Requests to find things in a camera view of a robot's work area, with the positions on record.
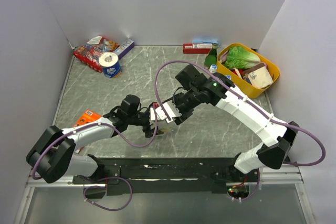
robotic arm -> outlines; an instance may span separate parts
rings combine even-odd
[[[224,75],[215,73],[215,76],[220,78],[230,89],[245,96]],[[248,152],[236,155],[223,172],[226,181],[240,181],[246,177],[247,173],[262,166],[273,169],[281,167],[293,145],[296,131],[271,123],[248,104],[248,102],[253,103],[252,100],[238,99],[214,79],[206,78],[199,73],[192,65],[185,67],[177,74],[176,79],[187,91],[174,94],[163,103],[170,119],[156,103],[152,103],[148,109],[141,112],[140,99],[134,95],[128,95],[120,106],[115,107],[95,122],[62,130],[56,126],[49,127],[27,155],[27,163],[34,167],[40,159],[37,172],[47,183],[53,183],[63,175],[103,178],[110,175],[106,169],[104,170],[104,163],[99,162],[94,156],[78,156],[73,155],[73,152],[97,140],[113,137],[118,134],[116,130],[123,132],[128,125],[142,126],[145,136],[151,137],[155,130],[151,128],[151,121],[154,121],[155,113],[159,121],[166,120],[167,123],[174,121],[179,125],[193,114],[195,107],[201,103],[210,103],[239,119],[262,140],[262,143]],[[260,107],[259,109],[274,119],[272,114]],[[163,134],[158,129],[156,131],[157,134]],[[40,158],[47,147],[60,137],[64,138]]]

lettuce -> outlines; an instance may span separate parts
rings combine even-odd
[[[231,47],[224,66],[229,69],[248,69],[259,63],[260,59],[254,53],[246,51],[243,47]]]

gray countertop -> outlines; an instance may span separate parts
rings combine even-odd
[[[101,115],[120,105],[127,94],[137,95],[143,106],[155,101],[154,77],[158,68],[173,59],[189,60],[200,65],[205,55],[184,55],[182,46],[136,46],[121,59],[122,74],[108,79],[75,59],[56,118],[59,128],[72,127],[86,109]],[[176,63],[159,75],[158,91],[162,100],[179,87],[175,75],[184,68]],[[270,111],[264,94],[255,102]],[[135,148],[121,137],[104,139],[86,146],[80,155],[97,157],[234,157],[256,146],[261,140],[246,126],[225,111],[212,105],[198,106],[183,124],[171,123],[164,135],[157,136],[146,148]],[[129,126],[124,135],[134,143],[149,141],[141,127]]]

red bag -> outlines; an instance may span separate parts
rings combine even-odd
[[[77,47],[73,55],[80,61],[89,65],[90,68],[97,72],[102,72],[99,65],[99,57],[103,52],[113,52],[119,47],[119,44],[106,39],[102,36],[95,36],[89,40],[85,45]]]

yellow bin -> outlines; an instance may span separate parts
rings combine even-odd
[[[265,62],[268,65],[268,71],[269,71],[270,75],[272,76],[273,83],[278,79],[278,77],[280,75],[279,68],[274,63],[272,63],[268,59],[266,59],[265,57],[261,56],[257,52],[254,52],[252,49],[250,49],[250,48],[248,48],[248,47],[246,47],[242,44],[239,44],[239,43],[233,43],[233,44],[229,45],[222,52],[220,52],[218,54],[218,57],[217,57],[217,72],[222,73],[224,75],[226,75],[226,74],[230,75],[233,83],[235,85],[237,85],[245,95],[247,95],[251,99],[257,98],[258,96],[260,96],[261,93],[263,93],[265,90],[267,90],[270,86],[268,86],[264,89],[257,89],[255,87],[253,87],[251,84],[249,84],[247,81],[239,78],[237,75],[232,73],[229,69],[227,69],[224,65],[222,65],[219,62],[220,57],[224,53],[226,53],[231,47],[243,47],[245,50],[247,50],[249,52],[252,52],[255,55],[257,55],[262,62]]]

